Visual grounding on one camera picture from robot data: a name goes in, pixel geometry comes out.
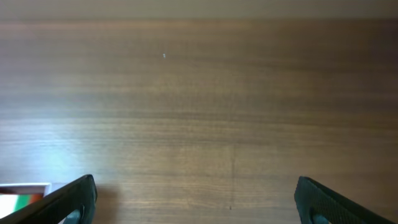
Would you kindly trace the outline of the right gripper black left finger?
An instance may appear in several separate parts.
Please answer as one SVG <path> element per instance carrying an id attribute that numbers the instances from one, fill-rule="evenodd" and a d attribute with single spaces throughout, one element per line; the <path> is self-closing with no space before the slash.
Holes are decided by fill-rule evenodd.
<path id="1" fill-rule="evenodd" d="M 4 218 L 1 224 L 91 224 L 98 197 L 94 178 L 86 174 Z"/>

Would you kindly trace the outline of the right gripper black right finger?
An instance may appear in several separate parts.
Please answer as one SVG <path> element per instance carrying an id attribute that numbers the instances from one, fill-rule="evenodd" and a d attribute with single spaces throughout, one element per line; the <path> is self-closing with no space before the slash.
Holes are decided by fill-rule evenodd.
<path id="1" fill-rule="evenodd" d="M 394 224 L 309 177 L 299 177 L 294 199 L 302 224 Z"/>

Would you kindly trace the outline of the white box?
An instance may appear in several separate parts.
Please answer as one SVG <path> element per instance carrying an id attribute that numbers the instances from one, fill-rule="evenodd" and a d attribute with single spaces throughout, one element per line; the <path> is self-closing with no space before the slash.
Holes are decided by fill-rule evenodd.
<path id="1" fill-rule="evenodd" d="M 62 188 L 66 183 L 19 183 L 19 184 L 1 184 L 2 194 L 41 194 L 46 196 Z"/>

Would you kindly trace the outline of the multicolour puzzle cube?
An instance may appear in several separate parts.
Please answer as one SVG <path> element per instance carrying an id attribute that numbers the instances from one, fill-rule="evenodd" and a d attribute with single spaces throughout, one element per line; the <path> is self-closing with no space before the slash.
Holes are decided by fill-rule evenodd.
<path id="1" fill-rule="evenodd" d="M 38 200 L 43 194 L 1 194 L 0 196 L 0 218 L 4 218 Z"/>

